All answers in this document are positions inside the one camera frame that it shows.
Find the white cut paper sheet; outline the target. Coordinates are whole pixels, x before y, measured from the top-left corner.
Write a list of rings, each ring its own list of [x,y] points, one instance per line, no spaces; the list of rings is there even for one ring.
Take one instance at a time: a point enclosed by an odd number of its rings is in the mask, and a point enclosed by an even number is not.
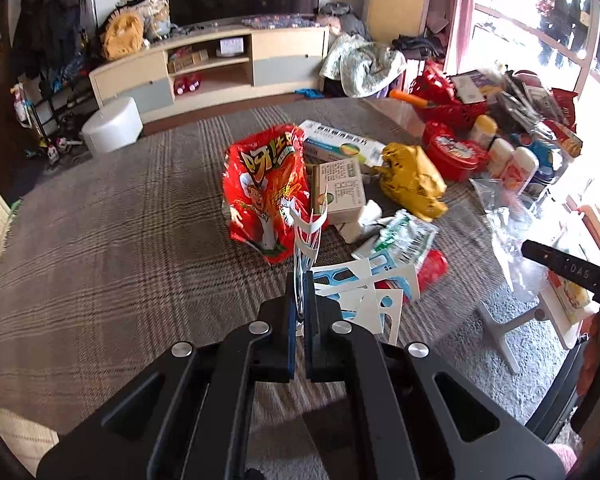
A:
[[[295,198],[289,206],[294,228],[294,302],[299,320],[304,315],[304,274],[312,270],[320,251],[322,229],[328,216],[328,205],[318,207],[317,214],[310,209],[309,220],[303,219],[300,202]]]

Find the white green medicine box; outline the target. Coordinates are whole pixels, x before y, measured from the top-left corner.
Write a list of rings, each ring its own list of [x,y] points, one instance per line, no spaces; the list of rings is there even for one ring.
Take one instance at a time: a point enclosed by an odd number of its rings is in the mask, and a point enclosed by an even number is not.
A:
[[[366,205],[362,172],[354,157],[323,162],[313,170],[314,209],[336,224],[357,222]]]

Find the red snack chip bag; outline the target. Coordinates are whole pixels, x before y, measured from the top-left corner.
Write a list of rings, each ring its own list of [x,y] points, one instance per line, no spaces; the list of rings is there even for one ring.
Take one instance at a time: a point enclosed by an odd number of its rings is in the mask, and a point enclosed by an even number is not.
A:
[[[276,125],[228,147],[223,172],[230,238],[254,248],[268,264],[287,260],[298,231],[323,229],[327,207],[313,208],[303,130]]]

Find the red plastic wrapper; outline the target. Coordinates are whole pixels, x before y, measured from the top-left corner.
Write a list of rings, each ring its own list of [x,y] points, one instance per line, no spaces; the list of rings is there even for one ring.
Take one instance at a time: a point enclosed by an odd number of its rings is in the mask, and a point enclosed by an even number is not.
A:
[[[397,268],[399,265],[393,256],[389,254],[388,250],[385,249],[382,252],[376,252],[376,254],[370,258],[370,270],[373,274],[379,274]],[[417,271],[417,283],[420,292],[424,292],[427,288],[436,284],[440,278],[443,278],[449,270],[449,263],[446,260],[445,255],[439,252],[437,249],[431,249],[419,270]],[[408,285],[407,281],[400,280],[393,281],[380,281],[375,283],[376,289],[396,289],[402,288],[404,290],[404,301],[411,302],[413,295],[406,289]]]

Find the white blue paper scraps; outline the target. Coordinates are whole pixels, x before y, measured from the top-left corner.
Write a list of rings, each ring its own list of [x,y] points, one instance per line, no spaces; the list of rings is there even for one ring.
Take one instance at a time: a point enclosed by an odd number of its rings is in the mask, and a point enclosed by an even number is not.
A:
[[[383,250],[365,259],[314,266],[317,295],[335,300],[345,321],[396,346],[403,308],[420,297],[414,263],[396,263]]]

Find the white bottle red label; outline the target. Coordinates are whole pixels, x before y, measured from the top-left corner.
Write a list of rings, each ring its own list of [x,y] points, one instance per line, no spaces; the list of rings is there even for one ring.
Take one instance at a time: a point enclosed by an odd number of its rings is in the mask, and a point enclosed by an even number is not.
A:
[[[503,188],[509,193],[519,195],[538,168],[539,159],[535,154],[524,146],[518,146],[500,174]]]

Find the plaid grey tablecloth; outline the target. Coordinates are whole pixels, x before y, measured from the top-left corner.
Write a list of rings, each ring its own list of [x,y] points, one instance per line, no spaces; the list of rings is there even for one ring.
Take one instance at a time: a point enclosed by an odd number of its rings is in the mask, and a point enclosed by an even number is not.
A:
[[[146,136],[24,196],[0,258],[0,407],[65,434],[174,342],[221,340],[280,295],[286,266],[228,235],[224,155],[307,119],[422,137],[402,102],[297,101]]]

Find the green white plastic wrapper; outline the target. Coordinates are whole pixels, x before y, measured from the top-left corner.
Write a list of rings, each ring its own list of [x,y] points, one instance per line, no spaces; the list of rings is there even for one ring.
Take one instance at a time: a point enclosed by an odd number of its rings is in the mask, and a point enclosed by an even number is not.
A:
[[[439,230],[404,209],[399,210],[379,233],[352,252],[355,259],[372,258],[385,252],[396,263],[412,264],[419,271]]]

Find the red round lidded tub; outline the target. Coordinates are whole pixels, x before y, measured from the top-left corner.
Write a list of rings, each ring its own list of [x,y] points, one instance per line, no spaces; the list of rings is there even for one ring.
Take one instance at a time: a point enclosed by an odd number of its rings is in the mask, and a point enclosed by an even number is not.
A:
[[[464,182],[483,172],[488,153],[471,140],[459,139],[442,122],[426,122],[422,133],[422,147],[444,180]]]

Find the yellow crumpled bag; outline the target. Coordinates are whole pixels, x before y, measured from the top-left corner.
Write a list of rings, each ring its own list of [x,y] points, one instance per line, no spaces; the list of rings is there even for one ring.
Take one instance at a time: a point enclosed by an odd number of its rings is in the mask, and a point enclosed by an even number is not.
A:
[[[422,221],[431,222],[448,211],[442,202],[446,184],[419,145],[392,142],[381,152],[382,165],[373,168],[381,191]]]

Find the red plastic basket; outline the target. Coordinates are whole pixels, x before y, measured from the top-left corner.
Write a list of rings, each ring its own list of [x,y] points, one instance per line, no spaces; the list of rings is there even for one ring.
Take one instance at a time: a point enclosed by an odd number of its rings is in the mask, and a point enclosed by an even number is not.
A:
[[[464,104],[456,95],[455,87],[435,62],[427,60],[422,72],[412,81],[410,93],[431,103],[415,107],[422,122],[441,122],[457,131],[467,131],[477,118],[488,111],[486,101]]]

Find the long white medicine box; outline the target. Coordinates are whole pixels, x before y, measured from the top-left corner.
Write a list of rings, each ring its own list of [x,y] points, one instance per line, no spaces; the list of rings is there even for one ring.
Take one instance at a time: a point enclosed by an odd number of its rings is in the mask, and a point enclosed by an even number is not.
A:
[[[385,144],[309,119],[299,128],[303,131],[304,154],[319,162],[356,158],[363,174],[371,174],[374,167],[382,165]]]

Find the floral blanket pile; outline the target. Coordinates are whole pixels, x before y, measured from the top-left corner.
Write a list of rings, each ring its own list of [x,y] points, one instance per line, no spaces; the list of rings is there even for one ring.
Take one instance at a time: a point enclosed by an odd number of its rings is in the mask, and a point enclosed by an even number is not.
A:
[[[388,88],[406,66],[403,53],[388,44],[341,34],[329,48],[320,76],[339,81],[348,98],[367,98]]]

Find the beige tv cabinet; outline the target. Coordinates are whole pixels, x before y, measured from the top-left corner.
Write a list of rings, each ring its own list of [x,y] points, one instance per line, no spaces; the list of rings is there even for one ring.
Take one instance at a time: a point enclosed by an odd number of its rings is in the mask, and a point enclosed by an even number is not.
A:
[[[227,103],[320,90],[326,27],[212,27],[159,41],[90,73],[97,104],[130,96],[145,124]]]

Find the yellow backpack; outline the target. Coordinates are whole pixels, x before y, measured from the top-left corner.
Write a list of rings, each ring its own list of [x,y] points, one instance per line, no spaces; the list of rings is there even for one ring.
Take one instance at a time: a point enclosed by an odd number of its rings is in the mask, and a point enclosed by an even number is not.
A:
[[[144,20],[132,11],[116,11],[109,19],[102,54],[107,61],[117,61],[138,52],[144,46]]]

